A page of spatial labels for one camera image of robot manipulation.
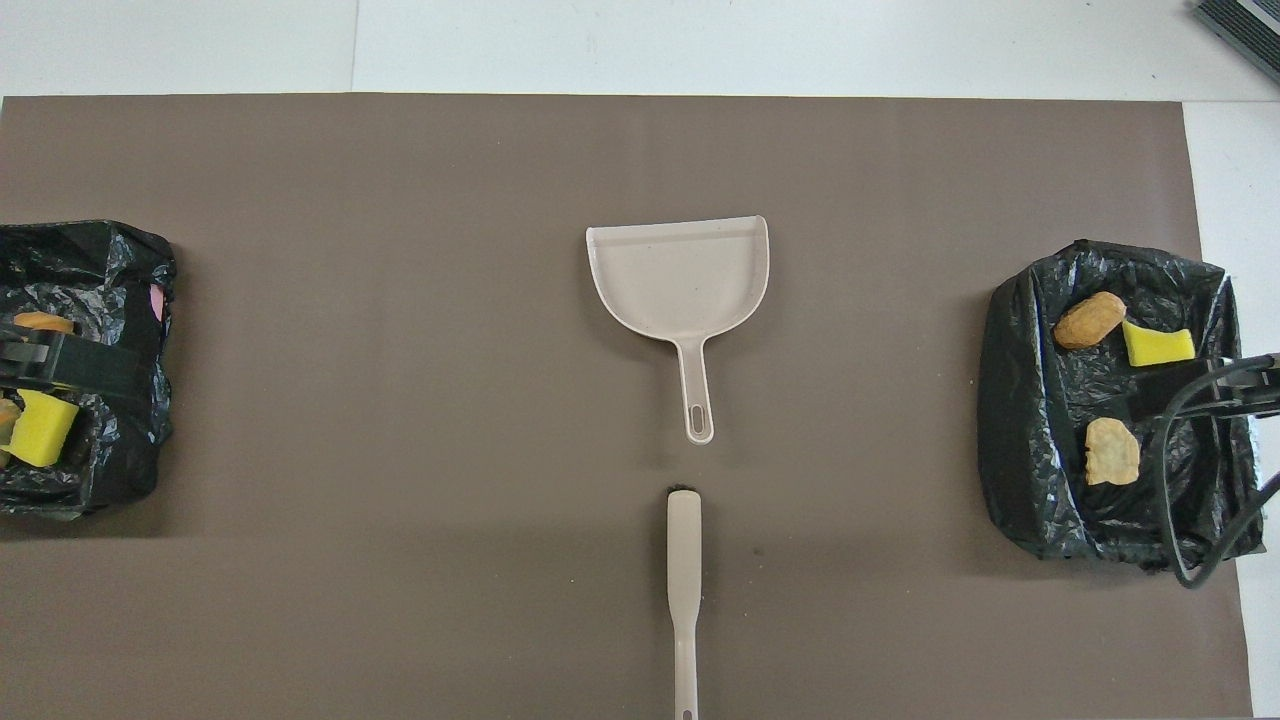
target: white table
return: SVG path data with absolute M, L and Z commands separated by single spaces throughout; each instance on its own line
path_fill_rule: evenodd
M 1235 277 L 1244 351 L 1280 350 L 1280 323 L 1267 311 L 1280 306 L 1280 283 L 1270 277 L 1280 266 L 1280 85 L 1196 22 L 1188 5 L 0 0 L 0 96 L 413 91 L 1181 101 L 1204 259 Z M 1277 423 L 1258 425 L 1266 475 L 1280 469 Z M 1274 523 L 1266 539 L 1280 548 Z M 1253 710 L 1280 715 L 1280 552 L 1238 566 Z

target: black clamp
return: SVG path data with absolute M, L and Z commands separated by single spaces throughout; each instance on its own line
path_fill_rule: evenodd
M 1165 413 L 1179 391 L 1210 374 L 1221 377 L 1192 395 L 1178 409 L 1179 418 L 1280 415 L 1280 368 L 1226 369 L 1233 363 L 1235 360 L 1222 357 L 1187 360 L 1138 375 L 1138 392 L 1129 402 L 1133 418 L 1153 418 Z
M 0 323 L 0 387 L 143 401 L 138 354 L 58 331 Z

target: dustpan handle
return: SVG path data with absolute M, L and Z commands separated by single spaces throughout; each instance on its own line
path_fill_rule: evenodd
M 712 398 L 707 391 L 707 364 L 703 361 L 705 338 L 676 343 L 680 355 L 680 389 L 685 396 L 685 433 L 689 442 L 707 445 L 716 433 L 712 423 Z

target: cracker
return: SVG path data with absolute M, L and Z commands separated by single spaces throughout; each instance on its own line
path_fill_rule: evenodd
M 1138 438 L 1114 418 L 1098 418 L 1084 430 L 1084 482 L 1126 486 L 1138 479 Z

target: black trash bag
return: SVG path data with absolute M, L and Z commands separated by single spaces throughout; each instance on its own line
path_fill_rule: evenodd
M 122 223 L 0 225 L 0 322 L 61 315 L 77 336 L 132 350 L 142 365 L 133 380 L 141 400 L 55 392 L 79 406 L 61 457 L 50 468 L 10 460 L 0 511 L 68 519 L 155 489 L 156 456 L 173 432 L 161 355 L 175 273 L 168 241 Z M 152 286 L 164 296 L 160 319 Z
M 1094 556 L 1167 569 L 1152 484 L 1152 413 L 1134 413 L 1137 382 L 1119 329 L 1100 345 L 1064 350 L 1052 328 L 1069 307 L 1098 291 L 1117 295 L 1138 325 L 1187 328 L 1197 357 L 1239 357 L 1231 281 L 1221 268 L 1160 250 L 1082 240 L 1033 263 L 991 297 L 978 388 L 978 471 L 992 523 L 1037 557 Z M 1138 482 L 1084 482 L 1084 429 L 1123 420 L 1142 447 Z M 1198 565 L 1222 528 L 1257 493 L 1253 445 L 1244 418 L 1174 424 L 1169 445 L 1174 527 Z M 1258 550 L 1261 518 L 1233 551 Z

